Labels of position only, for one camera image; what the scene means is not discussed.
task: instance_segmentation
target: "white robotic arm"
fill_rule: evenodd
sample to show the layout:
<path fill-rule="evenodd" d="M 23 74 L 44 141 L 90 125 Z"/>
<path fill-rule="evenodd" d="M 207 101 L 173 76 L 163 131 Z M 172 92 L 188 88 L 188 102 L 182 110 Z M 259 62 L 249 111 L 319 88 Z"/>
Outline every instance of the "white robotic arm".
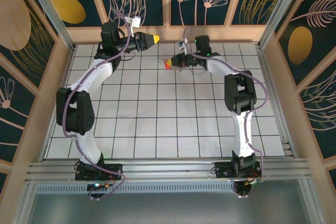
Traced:
<path fill-rule="evenodd" d="M 208 60 L 207 61 L 207 70 L 210 73 L 213 73 L 221 78 L 229 74 L 236 74 L 231 69 L 229 69 L 226 65 L 220 64 L 218 61 L 215 60 Z M 245 128 L 244 128 L 244 120 L 246 115 L 249 111 L 244 111 L 240 115 L 235 112 L 232 113 L 232 118 L 234 122 L 234 129 L 235 129 L 235 147 L 233 149 L 234 153 L 238 157 L 248 157 L 254 153 L 254 151 L 249 147 L 247 144 L 248 142 L 251 144 L 251 119 L 252 113 L 248 115 L 247 118 L 247 136 L 248 142 L 246 142 L 245 137 Z"/>

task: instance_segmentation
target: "wire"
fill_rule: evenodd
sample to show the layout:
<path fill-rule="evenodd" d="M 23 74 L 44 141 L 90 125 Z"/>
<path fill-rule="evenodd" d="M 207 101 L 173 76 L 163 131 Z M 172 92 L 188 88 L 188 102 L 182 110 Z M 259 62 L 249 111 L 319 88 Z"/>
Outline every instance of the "wire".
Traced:
<path fill-rule="evenodd" d="M 75 138 L 75 141 L 76 141 L 76 146 L 77 146 L 77 149 L 80 153 L 80 155 L 90 164 L 92 165 L 93 167 L 103 171 L 103 172 L 106 172 L 106 173 L 110 173 L 110 174 L 114 174 L 114 175 L 118 175 L 118 176 L 121 176 L 122 177 L 122 181 L 119 183 L 119 185 L 117 185 L 112 191 L 110 191 L 108 194 L 105 194 L 99 198 L 95 198 L 96 201 L 99 201 L 101 199 L 105 199 L 107 197 L 109 197 L 110 195 L 112 195 L 124 182 L 125 182 L 125 179 L 126 179 L 126 176 L 122 173 L 116 173 L 116 172 L 113 172 L 111 170 L 107 170 L 107 169 L 104 169 L 98 165 L 96 165 L 94 162 L 92 162 L 87 156 L 86 154 L 82 151 L 82 149 L 80 148 L 79 146 L 79 142 L 78 142 L 78 136 L 77 135 L 69 135 L 66 131 L 66 124 L 65 124 L 65 121 L 66 121 L 66 115 L 67 115 L 67 111 L 68 111 L 68 107 L 69 107 L 69 104 L 70 104 L 70 100 L 71 98 L 74 96 L 74 94 L 76 93 L 76 91 L 83 85 L 83 83 L 85 82 L 85 80 L 98 68 L 100 67 L 101 65 L 105 64 L 105 63 L 108 63 L 116 58 L 118 58 L 119 56 L 121 56 L 127 49 L 129 43 L 130 43 L 130 39 L 131 39 L 131 30 L 130 30 L 130 26 L 128 25 L 125 17 L 120 13 L 120 12 L 115 12 L 115 14 L 117 14 L 119 17 L 121 17 L 124 21 L 125 21 L 125 24 L 126 24 L 126 28 L 127 28 L 127 41 L 124 45 L 124 47 L 122 48 L 122 50 L 116 54 L 115 56 L 112 56 L 111 58 L 107 59 L 107 60 L 104 60 L 104 61 L 101 61 L 100 63 L 96 64 L 94 67 L 92 67 L 84 76 L 83 78 L 79 81 L 79 83 L 77 84 L 77 86 L 72 90 L 72 92 L 70 93 L 66 103 L 65 103 L 65 106 L 64 106 L 64 110 L 63 110 L 63 118 L 62 118 L 62 128 L 63 128 L 63 133 L 64 133 L 64 136 L 65 137 L 73 137 Z"/>
<path fill-rule="evenodd" d="M 187 40 L 187 37 L 186 37 L 185 35 L 186 35 L 186 31 L 188 30 L 188 28 L 191 28 L 191 27 L 186 27 L 186 28 L 184 29 L 184 31 L 183 31 L 183 40 L 184 40 L 184 41 Z M 235 72 L 235 73 L 240 73 L 240 74 L 242 74 L 243 76 L 246 76 L 246 77 L 249 77 L 249 78 L 253 79 L 253 80 L 256 81 L 256 82 L 261 86 L 261 88 L 263 89 L 263 91 L 264 91 L 264 93 L 265 93 L 265 100 L 264 100 L 264 102 L 262 103 L 262 105 L 260 105 L 260 106 L 258 106 L 258 107 L 256 107 L 256 108 L 254 108 L 254 109 L 252 109 L 252 110 L 250 110 L 249 112 L 246 113 L 246 115 L 245 115 L 245 117 L 244 117 L 245 140 L 246 140 L 247 145 L 248 145 L 253 151 L 255 151 L 255 152 L 257 152 L 257 153 L 260 154 L 260 157 L 261 157 L 261 165 L 260 165 L 260 166 L 261 166 L 261 176 L 262 176 L 262 174 L 263 174 L 263 172 L 264 172 L 264 157 L 263 157 L 263 155 L 262 155 L 263 153 L 262 153 L 260 150 L 255 149 L 255 148 L 248 142 L 249 139 L 248 139 L 248 136 L 247 136 L 247 119 L 248 119 L 248 116 L 249 116 L 251 113 L 253 113 L 254 111 L 260 109 L 261 107 L 263 107 L 263 106 L 266 104 L 266 102 L 267 102 L 267 100 L 268 100 L 268 92 L 267 92 L 267 90 L 266 90 L 266 87 L 262 84 L 261 81 L 259 81 L 259 80 L 258 80 L 257 78 L 255 78 L 254 76 L 251 76 L 250 74 L 247 74 L 247 73 L 245 73 L 245 72 L 242 72 L 242 71 L 240 71 L 240 70 L 234 68 L 233 66 L 231 66 L 229 63 L 227 63 L 227 62 L 224 61 L 224 60 L 221 60 L 221 59 L 219 59 L 219 58 L 203 57 L 203 56 L 200 56 L 200 55 L 196 55 L 196 54 L 192 53 L 191 51 L 190 51 L 190 54 L 191 54 L 192 56 L 198 58 L 198 59 L 203 59 L 203 60 L 215 60 L 215 61 L 218 61 L 218 62 L 224 64 L 225 66 L 227 66 L 227 67 L 228 67 L 230 70 L 232 70 L 233 72 Z"/>
<path fill-rule="evenodd" d="M 77 161 L 76 163 L 75 163 L 75 165 L 73 166 L 73 168 L 77 171 L 77 165 L 79 164 L 79 162 L 80 161 Z"/>
<path fill-rule="evenodd" d="M 125 57 L 126 56 L 124 56 L 124 59 L 123 60 L 121 60 L 121 61 L 130 61 L 131 59 L 127 59 L 127 60 L 125 60 Z"/>

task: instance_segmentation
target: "floor tile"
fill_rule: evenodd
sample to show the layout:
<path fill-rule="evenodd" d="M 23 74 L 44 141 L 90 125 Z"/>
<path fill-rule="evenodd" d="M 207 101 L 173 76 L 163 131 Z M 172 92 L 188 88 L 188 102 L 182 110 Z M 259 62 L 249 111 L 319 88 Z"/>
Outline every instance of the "floor tile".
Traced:
<path fill-rule="evenodd" d="M 133 158 L 134 137 L 116 137 L 114 139 L 112 158 Z"/>
<path fill-rule="evenodd" d="M 199 157 L 198 137 L 179 137 L 178 138 L 179 157 Z"/>
<path fill-rule="evenodd" d="M 218 136 L 217 118 L 197 118 L 199 136 Z"/>
<path fill-rule="evenodd" d="M 279 135 L 277 123 L 274 117 L 257 117 L 260 134 L 263 135 Z"/>
<path fill-rule="evenodd" d="M 176 101 L 157 101 L 159 118 L 176 117 Z"/>
<path fill-rule="evenodd" d="M 195 99 L 195 88 L 193 84 L 177 84 L 176 98 L 178 100 Z"/>
<path fill-rule="evenodd" d="M 114 137 L 115 119 L 98 118 L 96 120 L 95 137 Z"/>
<path fill-rule="evenodd" d="M 177 116 L 182 118 L 195 118 L 196 105 L 194 100 L 177 100 Z"/>
<path fill-rule="evenodd" d="M 122 70 L 116 70 L 110 76 L 108 76 L 103 84 L 121 84 Z"/>
<path fill-rule="evenodd" d="M 139 101 L 138 118 L 155 118 L 156 101 Z"/>
<path fill-rule="evenodd" d="M 140 69 L 140 56 L 135 56 L 132 60 L 124 61 L 124 70 L 125 69 Z"/>
<path fill-rule="evenodd" d="M 120 85 L 102 85 L 101 96 L 98 97 L 98 100 L 99 99 L 106 101 L 119 100 L 119 93 L 120 93 Z"/>
<path fill-rule="evenodd" d="M 196 100 L 197 116 L 216 116 L 214 100 Z"/>
<path fill-rule="evenodd" d="M 261 153 L 263 154 L 263 156 L 265 155 L 264 152 L 264 147 L 262 145 L 262 141 L 261 141 L 261 137 L 260 136 L 252 136 L 252 146 L 254 149 L 261 151 Z M 257 157 L 260 157 L 260 153 L 255 152 Z"/>
<path fill-rule="evenodd" d="M 139 84 L 140 70 L 123 70 L 121 84 Z"/>
<path fill-rule="evenodd" d="M 156 157 L 177 157 L 177 137 L 158 137 Z"/>
<path fill-rule="evenodd" d="M 113 148 L 113 138 L 112 137 L 99 137 L 95 138 L 97 147 L 100 152 L 103 154 L 104 158 L 112 157 L 112 148 Z"/>
<path fill-rule="evenodd" d="M 243 61 L 246 69 L 249 68 L 259 68 L 260 63 L 258 60 L 258 56 L 243 56 Z"/>
<path fill-rule="evenodd" d="M 263 100 L 258 100 L 255 108 L 260 106 L 264 101 Z M 262 106 L 260 109 L 255 111 L 257 116 L 274 116 L 272 106 L 270 101 L 267 101 L 264 106 Z"/>
<path fill-rule="evenodd" d="M 175 100 L 175 85 L 174 84 L 159 84 L 157 86 L 157 99 L 158 100 Z"/>
<path fill-rule="evenodd" d="M 54 133 L 52 134 L 53 137 L 65 137 L 63 133 L 63 128 L 61 125 L 56 124 Z"/>
<path fill-rule="evenodd" d="M 211 74 L 211 77 L 212 77 L 212 83 L 224 83 L 224 76 Z"/>
<path fill-rule="evenodd" d="M 239 44 L 242 55 L 257 55 L 256 45 L 252 43 Z"/>
<path fill-rule="evenodd" d="M 220 136 L 234 136 L 235 129 L 232 118 L 217 118 L 219 135 Z"/>
<path fill-rule="evenodd" d="M 138 118 L 136 137 L 156 136 L 156 118 Z"/>
<path fill-rule="evenodd" d="M 118 118 L 136 118 L 137 101 L 119 101 Z"/>
<path fill-rule="evenodd" d="M 157 85 L 143 85 L 139 87 L 139 100 L 156 100 Z"/>
<path fill-rule="evenodd" d="M 139 85 L 121 85 L 120 100 L 137 100 Z"/>
<path fill-rule="evenodd" d="M 118 118 L 115 127 L 116 137 L 133 137 L 135 136 L 135 118 Z"/>
<path fill-rule="evenodd" d="M 157 69 L 158 59 L 152 56 L 142 56 L 141 57 L 141 70 L 143 69 Z"/>
<path fill-rule="evenodd" d="M 214 92 L 211 84 L 195 84 L 196 99 L 213 99 Z"/>
<path fill-rule="evenodd" d="M 76 50 L 76 56 L 91 56 L 93 51 L 93 45 L 78 45 Z"/>
<path fill-rule="evenodd" d="M 213 84 L 215 99 L 224 99 L 224 84 Z"/>
<path fill-rule="evenodd" d="M 226 56 L 226 62 L 234 68 L 244 68 L 243 59 L 241 56 Z"/>
<path fill-rule="evenodd" d="M 237 43 L 224 43 L 225 55 L 240 55 L 239 44 Z"/>
<path fill-rule="evenodd" d="M 257 94 L 257 99 L 265 99 L 265 92 L 262 89 L 262 87 L 258 84 L 256 84 L 254 86 L 255 90 L 256 90 L 256 94 Z"/>
<path fill-rule="evenodd" d="M 234 136 L 221 136 L 222 157 L 232 157 L 232 150 L 235 147 L 236 141 Z"/>
<path fill-rule="evenodd" d="M 156 142 L 154 137 L 137 137 L 135 139 L 134 158 L 155 157 Z"/>
<path fill-rule="evenodd" d="M 158 44 L 150 47 L 149 49 L 142 51 L 142 56 L 151 55 L 151 56 L 157 56 L 158 55 Z"/>
<path fill-rule="evenodd" d="M 232 112 L 225 105 L 224 100 L 215 100 L 217 116 L 232 117 Z"/>
<path fill-rule="evenodd" d="M 261 136 L 266 156 L 284 156 L 279 136 Z"/>
<path fill-rule="evenodd" d="M 72 70 L 87 70 L 89 68 L 90 57 L 75 57 L 72 63 Z"/>
<path fill-rule="evenodd" d="M 47 158 L 68 158 L 70 144 L 70 138 L 53 137 L 51 139 Z"/>
<path fill-rule="evenodd" d="M 74 84 L 76 81 L 78 81 L 83 74 L 85 73 L 85 70 L 72 70 L 70 71 L 70 75 L 69 75 L 69 79 L 67 84 L 72 85 Z"/>
<path fill-rule="evenodd" d="M 75 140 L 72 140 L 72 142 L 71 142 L 71 148 L 70 148 L 70 152 L 69 152 L 69 158 L 76 158 L 76 159 L 80 158 L 80 154 L 79 154 L 79 151 L 77 149 L 76 141 Z"/>
<path fill-rule="evenodd" d="M 210 75 L 210 72 L 208 71 L 205 71 L 203 74 L 198 74 L 194 73 L 194 82 L 195 83 L 211 83 L 211 75 Z"/>
<path fill-rule="evenodd" d="M 178 136 L 197 136 L 196 118 L 177 118 Z"/>
<path fill-rule="evenodd" d="M 160 43 L 159 44 L 159 55 L 174 55 L 175 44 L 174 43 Z"/>
<path fill-rule="evenodd" d="M 190 69 L 183 69 L 181 72 L 176 72 L 176 83 L 194 83 L 193 73 Z"/>
<path fill-rule="evenodd" d="M 101 101 L 99 104 L 99 118 L 116 118 L 118 101 Z"/>
<path fill-rule="evenodd" d="M 200 149 L 201 157 L 221 157 L 221 149 L 219 137 L 204 137 L 200 136 Z"/>
<path fill-rule="evenodd" d="M 95 93 L 93 93 L 93 95 L 90 94 L 90 97 L 91 97 L 91 101 L 99 101 L 100 100 L 100 95 L 101 95 L 101 90 L 102 90 L 102 87 L 103 85 L 100 85 L 99 88 L 96 90 Z"/>
<path fill-rule="evenodd" d="M 223 43 L 212 42 L 212 43 L 210 43 L 210 47 L 211 47 L 211 51 L 212 52 L 217 52 L 220 55 L 224 55 Z"/>
<path fill-rule="evenodd" d="M 140 84 L 157 84 L 157 75 L 157 70 L 141 70 Z"/>
<path fill-rule="evenodd" d="M 251 71 L 253 77 L 257 78 L 262 83 L 265 83 L 263 72 L 261 71 L 261 69 L 250 69 L 249 71 Z"/>
<path fill-rule="evenodd" d="M 158 84 L 174 84 L 175 72 L 170 70 L 158 70 Z"/>
<path fill-rule="evenodd" d="M 157 136 L 176 136 L 176 118 L 158 118 Z"/>

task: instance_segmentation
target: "purple cable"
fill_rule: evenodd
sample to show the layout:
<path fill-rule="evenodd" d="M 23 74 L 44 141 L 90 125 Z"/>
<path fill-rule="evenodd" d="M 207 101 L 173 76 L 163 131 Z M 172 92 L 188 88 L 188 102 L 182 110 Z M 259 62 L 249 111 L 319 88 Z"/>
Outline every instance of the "purple cable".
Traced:
<path fill-rule="evenodd" d="M 184 31 L 183 31 L 183 40 L 184 40 L 184 39 L 187 39 L 187 37 L 185 37 L 185 34 L 186 34 L 187 29 L 188 29 L 188 27 L 185 28 Z M 242 74 L 243 76 L 246 76 L 246 77 L 249 77 L 249 78 L 253 79 L 253 80 L 256 81 L 256 82 L 261 86 L 261 88 L 263 89 L 263 91 L 264 91 L 264 93 L 265 93 L 265 100 L 264 100 L 264 102 L 262 103 L 262 105 L 260 105 L 260 106 L 258 106 L 258 107 L 256 107 L 256 108 L 254 108 L 254 109 L 252 109 L 252 110 L 250 110 L 249 112 L 246 113 L 246 115 L 245 115 L 245 117 L 244 117 L 244 132 L 245 132 L 246 143 L 247 143 L 247 145 L 248 145 L 253 151 L 255 151 L 255 152 L 257 152 L 257 153 L 260 154 L 260 157 L 261 157 L 261 176 L 262 176 L 262 174 L 264 173 L 264 157 L 263 157 L 263 155 L 262 155 L 263 153 L 262 153 L 260 150 L 255 149 L 255 148 L 248 142 L 248 136 L 247 136 L 247 118 L 248 118 L 248 116 L 249 116 L 251 113 L 253 113 L 254 111 L 260 109 L 261 107 L 263 107 L 263 106 L 266 104 L 266 102 L 267 102 L 267 100 L 268 100 L 268 92 L 267 92 L 267 90 L 266 90 L 266 87 L 262 84 L 261 81 L 259 81 L 259 80 L 258 80 L 257 78 L 255 78 L 254 76 L 251 76 L 250 74 L 247 74 L 247 73 L 245 73 L 245 72 L 242 72 L 242 71 L 240 71 L 240 70 L 234 68 L 233 66 L 231 66 L 229 63 L 227 63 L 227 62 L 224 61 L 224 60 L 221 60 L 221 59 L 218 59 L 218 58 L 209 58 L 209 57 L 203 57 L 203 56 L 200 56 L 200 55 L 196 55 L 196 54 L 192 53 L 191 51 L 188 52 L 188 49 L 187 49 L 187 53 L 190 54 L 190 55 L 192 55 L 192 56 L 194 56 L 195 58 L 198 58 L 198 59 L 203 59 L 203 60 L 216 60 L 216 61 L 218 61 L 218 62 L 220 62 L 220 63 L 226 65 L 226 66 L 227 66 L 230 70 L 232 70 L 233 72 L 235 72 L 235 73 L 240 73 L 240 74 Z"/>
<path fill-rule="evenodd" d="M 114 191 L 116 191 L 125 181 L 126 179 L 126 176 L 122 173 L 116 173 L 116 172 L 113 172 L 111 170 L 107 170 L 107 169 L 104 169 L 102 167 L 99 167 L 98 165 L 96 165 L 95 163 L 93 163 L 87 156 L 86 154 L 84 154 L 84 152 L 82 151 L 82 149 L 80 148 L 79 146 L 79 143 L 78 143 L 78 136 L 76 135 L 69 135 L 66 131 L 66 127 L 65 127 L 65 121 L 66 121 L 66 114 L 67 114 L 67 111 L 68 111 L 68 106 L 70 104 L 70 100 L 72 98 L 72 96 L 76 93 L 76 91 L 82 86 L 82 84 L 85 82 L 85 80 L 92 74 L 92 72 L 94 72 L 99 66 L 105 64 L 105 63 L 108 63 L 109 61 L 112 61 L 114 59 L 116 59 L 117 57 L 121 56 L 127 49 L 128 47 L 128 44 L 130 42 L 130 39 L 131 39 L 131 30 L 130 30 L 130 27 L 125 19 L 125 17 L 120 13 L 120 12 L 116 12 L 116 14 L 121 17 L 124 21 L 125 21 L 125 24 L 126 24 L 126 28 L 127 28 L 127 41 L 126 41 L 126 44 L 125 46 L 122 48 L 122 50 L 116 54 L 115 56 L 112 56 L 111 58 L 107 59 L 107 60 L 104 60 L 100 63 L 98 63 L 97 65 L 95 65 L 93 68 L 91 68 L 87 73 L 86 75 L 80 80 L 80 82 L 78 83 L 78 85 L 74 88 L 74 90 L 72 90 L 72 92 L 70 93 L 66 103 L 65 103 L 65 107 L 64 107 L 64 111 L 63 111 L 63 118 L 62 118 L 62 128 L 63 128 L 63 133 L 65 135 L 65 137 L 74 137 L 75 138 L 75 141 L 76 141 L 76 146 L 77 146 L 77 149 L 80 153 L 80 155 L 82 155 L 86 161 L 88 161 L 93 167 L 103 171 L 103 172 L 106 172 L 106 173 L 109 173 L 109 174 L 114 174 L 114 175 L 118 175 L 118 176 L 121 176 L 122 177 L 122 181 L 121 183 L 119 183 L 119 185 L 117 185 L 111 192 L 109 192 L 108 194 L 105 194 L 99 198 L 93 198 L 91 196 L 91 192 L 89 192 L 89 196 L 90 196 L 90 199 L 96 199 L 96 201 L 99 201 L 100 199 L 104 199 L 104 198 L 107 198 L 108 196 L 110 196 L 111 194 L 114 193 Z"/>

